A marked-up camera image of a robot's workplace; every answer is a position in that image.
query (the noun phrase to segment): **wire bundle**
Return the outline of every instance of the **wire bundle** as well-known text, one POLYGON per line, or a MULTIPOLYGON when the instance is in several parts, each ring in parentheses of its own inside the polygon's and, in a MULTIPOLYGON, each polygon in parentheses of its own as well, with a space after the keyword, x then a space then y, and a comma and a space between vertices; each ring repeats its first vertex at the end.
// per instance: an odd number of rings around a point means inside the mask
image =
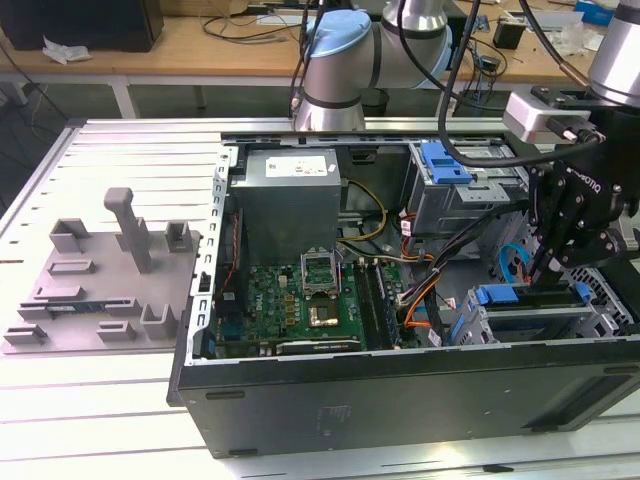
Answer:
POLYGON ((400 305, 409 305, 409 310, 404 320, 405 327, 415 326, 416 322, 413 322, 413 314, 416 308, 427 293, 438 283, 442 269, 447 265, 448 261, 457 255, 462 247, 476 240, 494 218, 517 211, 526 211, 527 207, 527 200, 494 207, 453 235, 435 256, 434 260, 429 263, 425 279, 398 297, 400 305))
POLYGON ((307 35, 307 21, 309 19, 309 7, 311 6, 311 0, 306 0, 304 5, 304 10, 302 11, 302 22, 300 25, 300 38, 298 38, 298 43, 300 44, 300 56, 298 58, 298 63, 296 68, 293 71, 293 75, 291 76, 291 87, 289 91, 289 117, 293 117, 293 99, 296 94, 296 79, 300 73, 300 69, 302 65, 304 65, 304 71, 302 75, 300 75, 300 79, 298 81, 297 90, 302 92, 302 87, 304 86, 304 78, 307 74, 307 68, 309 66, 309 61, 311 60, 311 54, 313 53, 313 44, 316 40, 316 33, 318 31, 318 27, 320 26, 320 22, 322 21, 322 17, 327 11, 326 3, 324 0, 318 0, 318 10, 316 12, 315 23, 313 24, 313 30, 311 34, 307 35))
MULTIPOLYGON (((471 53, 471 59, 473 61, 473 70, 471 72, 471 78, 469 79, 469 82, 467 83, 466 87, 462 91, 462 95, 465 98, 470 97, 472 100, 476 101, 478 105, 486 105, 487 103, 489 103, 489 100, 491 100, 491 96, 493 95, 493 86, 495 85, 498 78, 504 75, 504 73, 507 71, 507 67, 509 63, 508 63, 507 57, 505 57, 504 54, 500 50, 495 48, 493 45, 487 42, 484 42, 482 40, 478 40, 477 38, 474 38, 474 37, 471 37, 470 40, 474 42, 474 45, 473 47, 471 45, 467 45, 467 51, 471 53), (478 53, 478 44, 489 47, 491 50, 493 50, 498 55, 500 55, 500 58, 502 60, 502 68, 500 70, 498 71, 490 70, 484 65, 482 56, 478 53), (487 79, 488 92, 486 96, 484 96, 484 101, 483 101, 482 82, 484 81, 485 77, 487 79), (473 89, 473 93, 471 93, 471 86, 473 85, 474 81, 476 82, 476 86, 473 89)), ((460 108, 460 105, 461 105, 460 103, 456 105, 454 114, 458 111, 458 108, 460 108)))

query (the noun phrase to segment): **blue cable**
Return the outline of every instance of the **blue cable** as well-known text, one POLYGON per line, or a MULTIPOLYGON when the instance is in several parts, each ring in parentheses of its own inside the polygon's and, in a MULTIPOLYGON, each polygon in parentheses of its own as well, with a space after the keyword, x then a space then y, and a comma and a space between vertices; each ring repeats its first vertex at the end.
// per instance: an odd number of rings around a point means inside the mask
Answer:
POLYGON ((500 248, 498 253, 498 263, 500 264, 500 270, 507 283, 516 283, 516 279, 513 278, 509 271, 509 259, 507 258, 507 250, 513 248, 520 255, 520 259, 525 263, 529 263, 529 253, 517 243, 507 243, 500 248))

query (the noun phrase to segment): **metal work surface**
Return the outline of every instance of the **metal work surface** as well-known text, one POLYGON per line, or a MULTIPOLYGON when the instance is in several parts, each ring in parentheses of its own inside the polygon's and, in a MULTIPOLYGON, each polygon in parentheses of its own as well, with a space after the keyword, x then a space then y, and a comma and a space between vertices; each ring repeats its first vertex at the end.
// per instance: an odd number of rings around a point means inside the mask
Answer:
MULTIPOLYGON (((435 132, 435 122, 370 120, 376 131, 435 132)), ((102 199, 128 186, 149 231, 187 220, 206 231, 211 216, 213 153, 220 132, 284 132, 282 120, 95 121, 67 129, 0 220, 0 323, 30 291, 51 251, 60 217, 85 219, 90 231, 117 231, 102 199), (72 166, 70 149, 109 145, 72 166), (122 149, 137 155, 121 155, 122 149)), ((499 121, 460 120, 450 128, 499 132, 499 121)), ((2 478, 130 478, 144 471, 175 480, 185 468, 208 478, 472 478, 502 465, 512 479, 632 478, 640 472, 640 393, 577 432, 437 444, 214 460, 186 409, 165 402, 173 354, 0 359, 2 478)), ((431 408, 428 398, 425 408, 431 408)))

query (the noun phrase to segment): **black cable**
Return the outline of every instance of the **black cable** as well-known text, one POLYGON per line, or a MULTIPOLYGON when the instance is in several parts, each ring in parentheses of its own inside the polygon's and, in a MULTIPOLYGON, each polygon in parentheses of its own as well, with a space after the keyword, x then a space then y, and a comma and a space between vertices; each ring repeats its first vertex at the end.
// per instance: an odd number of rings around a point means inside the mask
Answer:
POLYGON ((440 275, 440 270, 444 268, 447 262, 453 256, 457 255, 462 247, 477 239, 482 234, 486 226, 491 221, 493 221, 494 218, 498 218, 502 215, 507 215, 509 213, 514 213, 517 211, 525 211, 528 208, 528 205, 528 200, 518 200, 516 202, 500 205, 492 208, 482 216, 469 223, 466 227, 464 227, 449 239, 449 241, 440 250, 440 252, 438 252, 433 261, 429 263, 425 274, 425 279, 410 288, 401 300, 407 300, 407 298, 411 297, 414 293, 422 291, 422 289, 429 285, 435 279, 435 277, 440 275))
POLYGON ((22 142, 18 138, 18 135, 16 135, 16 132, 13 129, 13 125, 11 123, 9 123, 9 133, 11 134, 11 137, 13 137, 14 142, 16 142, 16 145, 18 145, 18 149, 20 150, 20 152, 22 152, 22 156, 24 157, 25 163, 28 164, 29 166, 32 166, 31 162, 29 161, 29 155, 27 154, 27 150, 24 148, 24 145, 22 145, 22 142))
POLYGON ((262 37, 267 37, 273 33, 283 32, 284 30, 289 30, 290 28, 300 26, 299 24, 287 25, 286 27, 275 28, 273 30, 269 30, 268 32, 254 33, 252 35, 243 35, 238 37, 230 37, 228 35, 222 35, 220 33, 212 32, 207 28, 211 23, 215 22, 216 20, 220 20, 222 18, 224 17, 213 17, 207 20, 206 22, 204 22, 202 24, 202 30, 204 31, 204 33, 206 33, 207 35, 211 35, 212 37, 220 38, 221 40, 228 40, 228 41, 234 42, 234 41, 244 41, 244 40, 253 40, 253 39, 260 40, 260 39, 264 39, 262 37))
POLYGON ((29 75, 26 74, 26 72, 24 70, 22 70, 18 64, 16 62, 13 61, 13 58, 11 58, 11 55, 9 55, 9 52, 7 52, 7 49, 4 48, 4 45, 2 44, 3 42, 0 41, 0 49, 2 49, 2 53, 4 53, 4 56, 7 57, 7 60, 9 60, 9 63, 11 63, 11 65, 13 65, 13 68, 16 69, 16 71, 22 75, 27 82, 29 82, 31 85, 33 85, 33 87, 38 90, 42 96, 47 100, 47 102, 49 102, 49 104, 51 104, 51 106, 55 109, 56 112, 58 112, 58 114, 65 119, 65 121, 69 120, 69 117, 67 117, 67 115, 60 109, 60 107, 58 107, 58 105, 56 105, 53 100, 51 100, 51 98, 49 98, 49 95, 47 95, 47 93, 40 88, 40 85, 38 85, 36 82, 34 82, 33 80, 31 80, 31 77, 29 75))
POLYGON ((3 151, 0 151, 0 157, 6 158, 9 162, 15 163, 16 165, 24 168, 25 170, 27 170, 29 172, 32 172, 34 170, 34 167, 32 165, 24 164, 18 158, 14 157, 13 155, 9 155, 8 153, 5 153, 3 151))
POLYGON ((309 18, 309 5, 311 0, 306 0, 304 4, 304 10, 302 11, 302 22, 300 25, 300 37, 298 37, 298 44, 300 47, 300 52, 298 56, 298 63, 296 64, 296 68, 293 71, 293 75, 291 76, 291 86, 289 87, 289 105, 288 112, 289 118, 293 118, 293 97, 295 96, 296 91, 296 80, 300 73, 300 68, 302 67, 302 62, 304 61, 304 47, 307 43, 307 21, 309 18))
POLYGON ((542 31, 542 27, 540 27, 538 20, 531 11, 531 8, 529 7, 529 4, 526 0, 520 0, 520 8, 522 8, 525 17, 527 17, 527 21, 529 22, 529 25, 531 25, 531 30, 533 30, 534 33, 538 36, 538 40, 540 40, 540 43, 542 43, 544 49, 549 53, 549 55, 551 55, 551 58, 553 58, 553 60, 558 65, 564 63, 564 58, 562 58, 562 55, 558 53, 555 47, 551 44, 551 41, 542 31))
MULTIPOLYGON (((358 247, 354 246, 353 243, 349 243, 346 240, 340 240, 340 241, 338 241, 338 243, 341 243, 341 244, 345 245, 346 247, 349 247, 351 250, 353 250, 354 252, 356 252, 359 255, 362 255, 363 257, 374 257, 375 258, 375 257, 378 256, 377 253, 367 253, 364 250, 362 250, 361 248, 358 248, 358 247)), ((389 259, 396 259, 396 260, 399 260, 399 261, 405 261, 404 259, 402 259, 400 257, 395 257, 393 255, 389 255, 388 253, 383 253, 382 255, 384 255, 385 257, 388 257, 389 259)))
POLYGON ((501 77, 502 75, 504 75, 504 72, 507 71, 507 67, 509 66, 509 61, 507 60, 507 57, 505 57, 504 53, 502 53, 500 50, 498 50, 496 47, 494 47, 493 45, 491 45, 488 42, 485 42, 484 40, 478 40, 475 37, 471 37, 471 40, 473 40, 474 42, 476 42, 476 44, 480 43, 486 47, 489 47, 491 50, 493 50, 494 52, 496 52, 498 55, 500 55, 500 58, 502 59, 502 70, 497 73, 496 72, 496 77, 501 77))
POLYGON ((549 153, 540 153, 536 155, 515 158, 492 158, 488 160, 471 158, 463 155, 460 151, 458 151, 458 149, 456 149, 447 133, 447 108, 449 107, 449 102, 451 101, 453 86, 455 84, 456 77, 458 76, 460 66, 462 65, 462 57, 464 56, 464 52, 467 48, 467 45, 469 44, 469 39, 471 38, 473 22, 478 15, 479 8, 480 0, 473 0, 473 3, 471 5, 471 13, 469 14, 469 17, 467 19, 467 23, 462 34, 462 39, 460 41, 460 46, 458 47, 454 59, 451 62, 451 73, 449 75, 449 79, 447 80, 447 86, 442 98, 442 105, 440 106, 440 114, 438 115, 438 133, 440 136, 440 141, 442 142, 442 145, 447 153, 449 153, 449 155, 451 155, 454 160, 466 167, 495 168, 535 165, 538 163, 552 162, 555 160, 561 160, 568 156, 590 152, 595 146, 598 145, 598 140, 596 140, 595 138, 589 139, 587 143, 574 145, 570 148, 563 148, 560 150, 554 150, 549 153))
POLYGON ((324 17, 324 14, 326 11, 327 11, 326 3, 323 2, 318 5, 318 10, 316 12, 316 20, 313 24, 313 30, 311 31, 311 35, 309 37, 309 45, 306 48, 306 56, 304 59, 304 72, 302 72, 302 76, 298 84, 299 90, 302 90, 302 86, 304 85, 304 79, 307 76, 307 68, 309 67, 309 62, 311 61, 311 54, 313 53, 313 44, 316 41, 316 32, 318 31, 318 27, 320 26, 320 22, 322 21, 322 17, 324 17))
MULTIPOLYGON (((438 87, 440 90, 442 90, 444 92, 446 87, 436 77, 434 77, 429 70, 424 68, 424 66, 420 63, 420 61, 413 54, 413 52, 411 51, 411 48, 409 47, 409 44, 407 43, 407 38, 405 37, 404 28, 402 26, 402 12, 404 11, 404 7, 405 7, 406 3, 407 3, 407 0, 400 0, 400 4, 398 5, 398 17, 397 17, 397 20, 396 20, 396 22, 398 24, 398 37, 400 38, 400 43, 402 44, 402 48, 404 49, 405 53, 407 54, 407 56, 411 60, 411 63, 413 63, 413 65, 418 70, 420 70, 420 73, 422 73, 427 78, 427 80, 429 80, 431 83, 433 83, 436 87, 438 87)), ((472 30, 473 30, 473 22, 474 21, 475 21, 475 19, 473 21, 471 21, 471 29, 472 30)), ((458 47, 458 52, 462 52, 464 54, 464 50, 466 49, 466 47, 467 47, 466 44, 463 45, 461 43, 460 46, 458 47)), ((451 97, 455 98, 458 102, 462 102, 465 105, 468 105, 470 107, 476 107, 476 108, 480 108, 482 110, 487 110, 487 111, 492 111, 492 112, 502 112, 502 111, 504 111, 504 108, 485 107, 483 105, 479 105, 477 103, 470 102, 469 100, 467 100, 463 96, 458 95, 457 93, 454 93, 453 91, 449 94, 449 98, 451 98, 451 97)))

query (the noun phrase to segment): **black side panel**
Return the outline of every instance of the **black side panel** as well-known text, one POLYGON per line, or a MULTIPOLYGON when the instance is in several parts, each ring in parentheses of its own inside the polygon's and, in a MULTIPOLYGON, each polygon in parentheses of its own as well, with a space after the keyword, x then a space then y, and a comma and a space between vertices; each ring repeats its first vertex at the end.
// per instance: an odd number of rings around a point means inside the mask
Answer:
POLYGON ((575 430, 638 372, 623 341, 192 367, 180 393, 221 458, 575 430))

